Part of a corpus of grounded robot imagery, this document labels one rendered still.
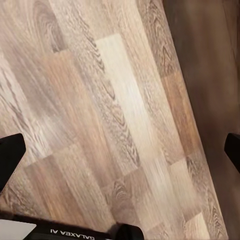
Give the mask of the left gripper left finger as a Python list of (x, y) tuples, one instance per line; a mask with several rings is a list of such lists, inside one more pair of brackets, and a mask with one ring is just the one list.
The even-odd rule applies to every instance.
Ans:
[(26, 152), (21, 133), (0, 138), (0, 193)]

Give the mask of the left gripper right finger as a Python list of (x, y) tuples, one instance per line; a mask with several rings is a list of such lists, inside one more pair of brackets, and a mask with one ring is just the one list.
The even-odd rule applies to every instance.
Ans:
[(229, 133), (227, 135), (224, 151), (240, 173), (240, 135)]

